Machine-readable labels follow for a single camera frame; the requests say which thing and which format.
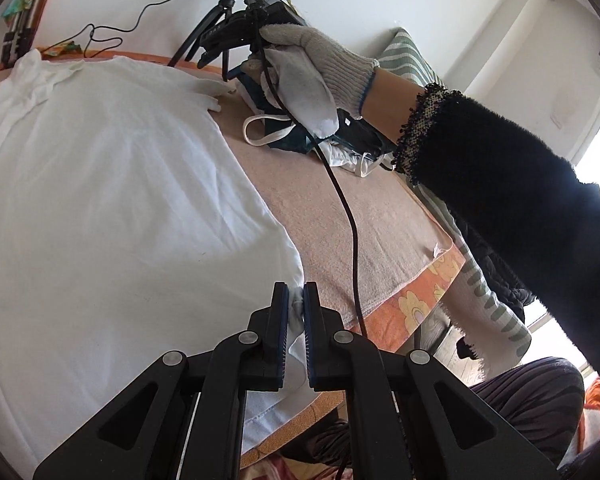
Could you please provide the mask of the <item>black fuzzy sleeve forearm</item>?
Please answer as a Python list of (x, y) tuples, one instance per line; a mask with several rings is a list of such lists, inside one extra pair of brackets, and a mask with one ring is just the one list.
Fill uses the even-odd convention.
[(396, 168), (469, 223), (600, 375), (600, 189), (540, 139), (437, 84), (376, 70), (363, 117)]

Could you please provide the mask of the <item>right hand grey knit glove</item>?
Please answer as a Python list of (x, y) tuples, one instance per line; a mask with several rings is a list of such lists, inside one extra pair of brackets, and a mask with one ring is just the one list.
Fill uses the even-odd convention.
[(294, 24), (260, 29), (268, 43), (240, 68), (261, 85), (270, 104), (291, 112), (314, 138), (323, 140), (339, 127), (338, 110), (354, 119), (362, 106), (379, 63), (349, 51), (319, 30)]

